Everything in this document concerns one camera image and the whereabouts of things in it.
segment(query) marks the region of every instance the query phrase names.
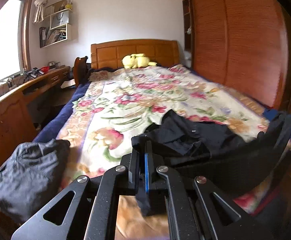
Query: stuffed animal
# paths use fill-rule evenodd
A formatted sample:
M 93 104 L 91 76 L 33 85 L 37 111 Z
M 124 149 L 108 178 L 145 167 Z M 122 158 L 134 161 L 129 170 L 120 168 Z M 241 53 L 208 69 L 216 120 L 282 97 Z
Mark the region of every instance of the stuffed animal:
M 139 53 L 125 56 L 122 60 L 122 64 L 124 68 L 137 68 L 155 66 L 157 63 L 150 62 L 150 59 L 146 57 L 144 53 Z

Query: window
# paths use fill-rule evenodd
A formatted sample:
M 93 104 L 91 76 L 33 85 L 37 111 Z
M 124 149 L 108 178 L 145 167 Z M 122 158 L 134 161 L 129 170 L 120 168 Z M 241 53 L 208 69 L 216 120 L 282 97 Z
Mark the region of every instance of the window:
M 0 82 L 29 64 L 28 27 L 32 0 L 8 0 L 0 9 Z

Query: silver screw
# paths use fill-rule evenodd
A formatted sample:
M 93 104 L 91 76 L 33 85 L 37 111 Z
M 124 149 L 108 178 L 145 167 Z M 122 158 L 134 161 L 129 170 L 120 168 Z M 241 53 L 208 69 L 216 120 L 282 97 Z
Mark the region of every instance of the silver screw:
M 158 167 L 158 171 L 165 173 L 169 170 L 169 168 L 167 166 L 159 166 Z
M 123 171 L 125 171 L 125 166 L 123 166 L 123 165 L 116 166 L 115 170 L 117 172 L 123 172 Z
M 81 176 L 77 177 L 77 181 L 79 183 L 85 183 L 85 182 L 87 182 L 87 176 L 81 175 Z
M 206 184 L 206 182 L 207 182 L 207 178 L 203 177 L 203 176 L 197 176 L 196 180 L 197 180 L 197 183 L 199 183 L 199 184 Z

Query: folded gray clothing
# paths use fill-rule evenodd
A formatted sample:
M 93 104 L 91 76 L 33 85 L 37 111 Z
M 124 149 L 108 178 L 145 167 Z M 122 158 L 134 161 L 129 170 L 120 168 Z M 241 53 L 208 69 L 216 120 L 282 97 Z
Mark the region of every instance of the folded gray clothing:
M 21 143 L 0 167 L 0 211 L 24 223 L 58 192 L 70 142 Z

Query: curtain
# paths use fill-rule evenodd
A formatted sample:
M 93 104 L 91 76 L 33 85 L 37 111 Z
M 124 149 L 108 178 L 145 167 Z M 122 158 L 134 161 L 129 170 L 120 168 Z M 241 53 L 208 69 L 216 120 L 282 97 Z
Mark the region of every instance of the curtain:
M 44 19 L 44 6 L 49 0 L 35 0 L 34 5 L 37 7 L 37 10 L 34 15 L 33 23 L 42 22 Z

